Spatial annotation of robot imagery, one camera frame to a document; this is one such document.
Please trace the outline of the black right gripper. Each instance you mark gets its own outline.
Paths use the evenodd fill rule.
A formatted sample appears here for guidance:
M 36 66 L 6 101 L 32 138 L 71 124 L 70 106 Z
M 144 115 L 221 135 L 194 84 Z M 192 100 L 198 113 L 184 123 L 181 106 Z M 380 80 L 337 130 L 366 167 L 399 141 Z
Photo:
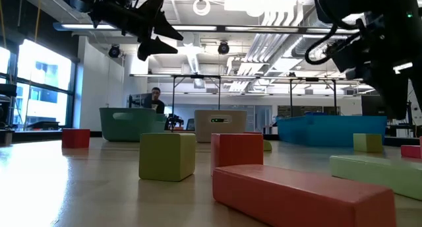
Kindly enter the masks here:
M 329 45 L 329 57 L 340 72 L 363 75 L 396 119 L 407 114 L 408 78 L 422 110 L 422 11 L 407 12 L 404 21 L 386 26 L 384 16 L 345 40 Z

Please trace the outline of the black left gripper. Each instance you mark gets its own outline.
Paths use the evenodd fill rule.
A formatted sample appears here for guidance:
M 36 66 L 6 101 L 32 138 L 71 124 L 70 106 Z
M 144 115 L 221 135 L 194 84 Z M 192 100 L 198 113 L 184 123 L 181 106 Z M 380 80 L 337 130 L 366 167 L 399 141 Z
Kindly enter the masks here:
M 126 8 L 113 1 L 96 1 L 93 9 L 88 13 L 95 28 L 101 22 L 119 29 L 122 35 L 130 33 L 141 42 L 137 57 L 146 61 L 150 55 L 177 54 L 178 50 L 159 37 L 150 39 L 152 29 L 157 35 L 165 36 L 174 40 L 183 40 L 183 36 L 167 21 L 162 10 L 164 0 L 146 0 L 141 5 L 141 11 L 134 8 Z

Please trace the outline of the red long block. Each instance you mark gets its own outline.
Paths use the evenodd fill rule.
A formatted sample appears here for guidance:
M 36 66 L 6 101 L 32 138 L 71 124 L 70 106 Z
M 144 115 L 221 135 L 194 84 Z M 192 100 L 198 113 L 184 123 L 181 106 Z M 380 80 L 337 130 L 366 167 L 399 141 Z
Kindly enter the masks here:
M 420 145 L 402 145 L 401 155 L 406 158 L 422 159 L 422 146 Z

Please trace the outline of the red cube block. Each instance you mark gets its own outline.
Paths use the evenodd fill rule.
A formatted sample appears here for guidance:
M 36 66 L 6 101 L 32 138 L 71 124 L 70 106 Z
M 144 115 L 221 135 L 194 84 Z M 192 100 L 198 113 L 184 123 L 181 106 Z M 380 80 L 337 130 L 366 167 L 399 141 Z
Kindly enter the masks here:
M 63 129 L 62 148 L 88 148 L 90 145 L 89 129 Z

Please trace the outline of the orange cube block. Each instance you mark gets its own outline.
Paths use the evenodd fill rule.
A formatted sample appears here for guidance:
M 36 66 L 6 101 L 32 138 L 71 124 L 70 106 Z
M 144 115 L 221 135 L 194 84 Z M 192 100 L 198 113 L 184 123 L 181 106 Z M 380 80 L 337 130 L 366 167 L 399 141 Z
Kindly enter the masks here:
M 222 166 L 263 164 L 264 139 L 255 133 L 213 133 L 211 135 L 211 174 Z

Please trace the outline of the orange long block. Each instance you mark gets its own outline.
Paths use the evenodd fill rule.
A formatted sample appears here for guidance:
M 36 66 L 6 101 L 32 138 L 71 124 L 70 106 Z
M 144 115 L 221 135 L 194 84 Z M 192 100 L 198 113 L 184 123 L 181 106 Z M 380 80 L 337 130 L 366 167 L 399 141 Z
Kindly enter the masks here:
M 396 227 L 380 185 L 258 164 L 215 168 L 213 198 L 274 227 Z

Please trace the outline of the black computer monitor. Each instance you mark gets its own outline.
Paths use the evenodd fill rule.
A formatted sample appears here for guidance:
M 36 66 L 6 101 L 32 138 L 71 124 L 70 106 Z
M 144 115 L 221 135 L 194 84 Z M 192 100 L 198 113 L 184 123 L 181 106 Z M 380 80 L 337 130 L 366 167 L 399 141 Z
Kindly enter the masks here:
M 364 95 L 361 97 L 362 115 L 364 116 L 386 116 L 392 118 L 392 112 L 386 106 L 381 96 Z
M 144 94 L 130 94 L 127 96 L 127 107 L 128 108 L 143 108 L 144 99 L 148 96 L 148 93 Z

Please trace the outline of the person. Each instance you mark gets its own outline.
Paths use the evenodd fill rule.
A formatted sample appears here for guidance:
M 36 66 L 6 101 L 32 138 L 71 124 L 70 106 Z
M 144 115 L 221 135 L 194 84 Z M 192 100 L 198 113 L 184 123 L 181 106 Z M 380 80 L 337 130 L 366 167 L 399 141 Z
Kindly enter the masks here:
M 146 98 L 144 99 L 143 107 L 151 108 L 156 111 L 157 114 L 164 114 L 165 104 L 160 100 L 161 90 L 158 87 L 154 87 Z

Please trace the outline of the green long block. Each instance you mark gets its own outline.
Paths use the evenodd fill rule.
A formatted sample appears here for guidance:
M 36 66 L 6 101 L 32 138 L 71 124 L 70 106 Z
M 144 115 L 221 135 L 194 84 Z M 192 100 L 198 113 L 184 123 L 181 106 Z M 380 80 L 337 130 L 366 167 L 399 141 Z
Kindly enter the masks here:
M 422 163 L 372 156 L 331 156 L 334 177 L 389 187 L 396 194 L 422 201 Z

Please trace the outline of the green plastic bin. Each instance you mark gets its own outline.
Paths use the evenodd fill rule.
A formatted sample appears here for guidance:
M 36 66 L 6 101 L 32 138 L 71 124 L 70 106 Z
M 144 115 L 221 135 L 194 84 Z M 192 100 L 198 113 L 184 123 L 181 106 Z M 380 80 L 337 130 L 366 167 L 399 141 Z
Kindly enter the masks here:
M 143 133 L 164 132 L 167 117 L 150 108 L 100 108 L 102 136 L 110 142 L 139 142 Z

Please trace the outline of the white plastic bin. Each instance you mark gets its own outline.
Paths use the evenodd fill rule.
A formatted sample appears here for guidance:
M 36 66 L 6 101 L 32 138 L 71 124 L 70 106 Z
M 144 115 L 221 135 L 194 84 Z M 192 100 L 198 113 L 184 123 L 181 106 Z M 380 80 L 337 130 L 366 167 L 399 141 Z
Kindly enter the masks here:
M 243 133 L 247 112 L 242 110 L 196 110 L 195 135 L 198 143 L 209 143 L 213 133 Z

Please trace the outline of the blue plastic bin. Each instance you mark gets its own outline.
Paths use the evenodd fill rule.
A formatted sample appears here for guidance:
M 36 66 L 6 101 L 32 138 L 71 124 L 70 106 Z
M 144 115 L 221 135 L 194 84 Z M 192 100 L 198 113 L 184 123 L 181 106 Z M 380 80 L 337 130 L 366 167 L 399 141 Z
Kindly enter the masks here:
M 277 120 L 281 141 L 303 146 L 352 147 L 355 133 L 385 135 L 385 116 L 305 115 Z

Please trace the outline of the large glass window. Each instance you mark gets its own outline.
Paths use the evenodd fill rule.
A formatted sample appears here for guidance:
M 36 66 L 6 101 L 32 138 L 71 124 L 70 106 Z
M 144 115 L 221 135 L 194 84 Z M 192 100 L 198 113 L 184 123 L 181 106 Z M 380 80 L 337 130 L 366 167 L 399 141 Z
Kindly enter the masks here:
M 0 127 L 16 131 L 72 125 L 75 63 L 35 42 L 0 46 Z

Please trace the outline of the long ceiling light rail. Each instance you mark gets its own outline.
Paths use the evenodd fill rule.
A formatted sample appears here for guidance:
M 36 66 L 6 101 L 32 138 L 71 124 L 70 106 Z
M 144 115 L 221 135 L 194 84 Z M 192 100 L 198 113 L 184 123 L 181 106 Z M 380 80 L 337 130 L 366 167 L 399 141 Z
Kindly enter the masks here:
M 62 24 L 53 23 L 54 29 L 58 31 L 118 31 L 118 28 L 108 24 L 100 24 L 96 28 L 92 24 Z M 246 34 L 309 34 L 323 35 L 330 31 L 330 28 L 304 27 L 304 26 L 228 26 L 228 25 L 190 25 L 178 24 L 173 28 L 179 32 L 217 32 L 217 33 L 246 33 Z

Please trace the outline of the black metal frame stand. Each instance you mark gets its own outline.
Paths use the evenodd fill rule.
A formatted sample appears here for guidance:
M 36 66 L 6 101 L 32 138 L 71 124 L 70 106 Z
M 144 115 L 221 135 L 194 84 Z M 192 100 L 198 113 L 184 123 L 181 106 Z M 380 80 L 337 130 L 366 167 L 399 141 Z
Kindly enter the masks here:
M 185 78 L 190 79 L 209 79 L 214 83 L 214 85 L 218 89 L 218 110 L 220 110 L 221 106 L 221 86 L 222 86 L 222 76 L 221 75 L 200 75 L 198 73 L 191 74 L 191 75 L 172 75 L 173 78 L 173 86 L 172 86 L 172 105 L 171 105 L 171 111 L 172 111 L 172 117 L 175 117 L 175 89 L 177 88 L 178 84 L 176 83 L 176 78 L 181 77 L 180 82 L 182 82 Z
M 291 77 L 289 79 L 289 102 L 290 102 L 290 109 L 291 109 L 291 116 L 293 116 L 293 81 L 305 81 L 305 82 L 323 82 L 326 86 L 328 86 L 334 93 L 334 114 L 338 115 L 338 106 L 337 106 L 337 82 L 336 79 L 333 78 L 322 78 L 322 77 Z

